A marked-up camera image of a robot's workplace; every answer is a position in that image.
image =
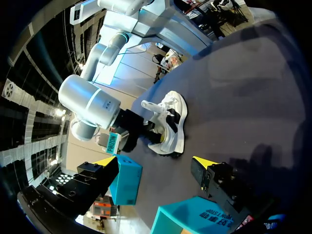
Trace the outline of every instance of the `white robotic arm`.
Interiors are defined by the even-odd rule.
[[[80,23],[103,8],[107,13],[99,43],[92,48],[81,76],[69,76],[58,93],[60,102],[77,116],[71,123],[71,131],[80,140],[90,140],[97,127],[113,126],[121,133],[129,132],[125,151],[136,146],[139,136],[160,143],[161,135],[151,131],[155,124],[144,121],[130,110],[120,109],[119,100],[92,84],[98,63],[110,66],[122,48],[148,42],[160,42],[191,56],[212,41],[174,6],[172,0],[97,0],[97,4],[96,0],[88,0],[72,7],[70,22]]]

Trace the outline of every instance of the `cable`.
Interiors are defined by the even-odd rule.
[[[220,27],[220,29],[224,30],[225,32],[227,32],[230,35],[230,33],[228,31],[226,31],[224,28]]]
[[[131,53],[121,53],[121,54],[118,54],[118,55],[128,55],[128,54],[142,54],[142,53],[145,53],[147,51],[147,46],[145,44],[143,44],[145,46],[145,51],[142,51],[142,52],[131,52]]]
[[[100,72],[98,73],[97,77],[96,77],[95,80],[93,81],[93,84],[96,82],[98,76],[101,74],[101,72],[103,71],[103,69],[104,69],[105,66],[106,66],[106,65],[104,65],[104,66],[101,68],[101,70],[100,70]]]

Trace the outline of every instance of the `sneaker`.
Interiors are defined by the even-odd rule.
[[[155,124],[153,131],[162,134],[161,143],[150,143],[148,147],[159,155],[180,156],[184,151],[183,125],[187,116],[187,106],[183,97],[175,91],[170,91],[158,105],[145,100],[141,105],[154,112],[150,119]]]

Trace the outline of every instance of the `wall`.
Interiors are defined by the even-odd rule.
[[[132,103],[135,98],[124,94],[122,92],[116,91],[109,87],[98,85],[103,91],[109,95],[117,98],[121,101],[120,107],[122,109],[131,109]],[[108,133],[108,130],[101,129],[101,133]],[[71,131],[68,134],[68,145],[67,145],[67,156],[66,156],[66,169],[77,171],[77,166],[85,161],[95,162],[104,158],[108,158],[111,155],[106,154],[102,151],[102,147],[95,143],[94,138],[90,141],[80,141],[76,139]]]
[[[158,70],[158,66],[152,62],[152,57],[156,54],[166,54],[155,45],[148,43],[147,46],[149,45],[150,47],[145,53],[142,53],[146,50],[144,45],[128,49],[126,53],[129,54],[123,55],[111,84],[106,86],[122,91],[135,98],[149,89],[154,84]],[[102,78],[99,76],[97,82],[104,83],[101,80]]]

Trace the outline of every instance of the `teal box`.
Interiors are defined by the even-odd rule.
[[[127,156],[114,156],[118,159],[119,174],[109,186],[113,202],[115,205],[135,205],[142,166]]]
[[[226,234],[232,222],[216,203],[196,196],[160,206],[151,233],[180,234],[186,229],[192,234]]]

